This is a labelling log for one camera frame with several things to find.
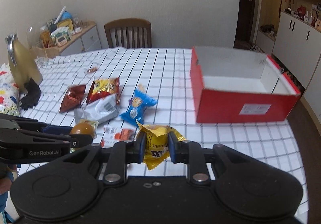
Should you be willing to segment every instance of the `red box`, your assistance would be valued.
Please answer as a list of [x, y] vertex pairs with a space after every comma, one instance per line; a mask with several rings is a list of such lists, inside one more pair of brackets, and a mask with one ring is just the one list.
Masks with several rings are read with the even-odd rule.
[[194, 47], [190, 72], [197, 123], [283, 121], [300, 91], [269, 56]]

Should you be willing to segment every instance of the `wooden chair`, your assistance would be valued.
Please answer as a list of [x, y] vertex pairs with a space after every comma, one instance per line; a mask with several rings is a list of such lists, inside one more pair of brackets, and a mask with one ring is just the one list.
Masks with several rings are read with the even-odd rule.
[[[119, 40], [118, 40], [118, 30], [120, 30], [120, 41], [121, 46], [125, 47], [124, 43], [124, 28], [126, 28], [126, 47], [127, 48], [135, 48], [135, 35], [134, 35], [134, 28], [136, 28], [136, 46], [139, 47], [146, 47], [145, 44], [145, 29], [146, 29], [146, 37], [147, 37], [147, 47], [151, 47], [151, 23], [147, 20], [141, 18], [124, 18], [111, 21], [105, 24], [105, 33], [108, 41], [109, 47], [114, 47], [113, 41], [111, 39], [111, 31], [114, 30], [115, 32], [115, 39], [116, 39], [116, 46], [119, 47]], [[131, 46], [129, 40], [129, 29], [131, 28]]]

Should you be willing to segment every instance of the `blue snack package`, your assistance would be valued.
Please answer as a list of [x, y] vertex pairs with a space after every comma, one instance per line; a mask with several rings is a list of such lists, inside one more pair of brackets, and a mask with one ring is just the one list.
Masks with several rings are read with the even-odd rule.
[[136, 120], [138, 120], [139, 123], [144, 124], [144, 112], [146, 108], [156, 105], [157, 102], [158, 101], [154, 98], [135, 89], [134, 95], [129, 101], [129, 108], [125, 113], [121, 114], [120, 117], [134, 126], [137, 126]]

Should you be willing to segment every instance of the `checkered tablecloth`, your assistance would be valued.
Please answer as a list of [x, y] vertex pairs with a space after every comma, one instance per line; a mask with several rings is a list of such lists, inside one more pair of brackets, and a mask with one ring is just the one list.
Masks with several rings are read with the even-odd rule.
[[[134, 89], [141, 83], [158, 104], [145, 111], [145, 123], [171, 125], [191, 141], [205, 148], [221, 143], [262, 162], [287, 171], [299, 179], [304, 196], [297, 214], [308, 210], [307, 184], [300, 152], [288, 121], [257, 124], [196, 124], [191, 81], [190, 49], [124, 49], [114, 48], [70, 56], [58, 56], [41, 67], [41, 98], [33, 109], [21, 113], [54, 125], [73, 126], [73, 111], [59, 114], [61, 101], [70, 85], [91, 85], [93, 79], [120, 77], [121, 110], [125, 112]], [[94, 74], [87, 69], [98, 67]], [[133, 128], [119, 117], [107, 124]], [[99, 143], [103, 125], [97, 129]], [[19, 174], [39, 167], [39, 163], [22, 165]], [[185, 175], [186, 165], [172, 164], [170, 159], [148, 171], [145, 164], [132, 164], [129, 175]]]

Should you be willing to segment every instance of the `yellow candy wrapper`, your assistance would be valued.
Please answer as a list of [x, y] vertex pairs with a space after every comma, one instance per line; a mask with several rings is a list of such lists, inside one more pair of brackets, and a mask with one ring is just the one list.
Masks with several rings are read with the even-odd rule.
[[155, 169], [170, 156], [167, 134], [173, 132], [181, 142], [186, 140], [176, 129], [168, 125], [142, 125], [136, 120], [139, 130], [146, 133], [146, 148], [143, 162], [149, 170]]

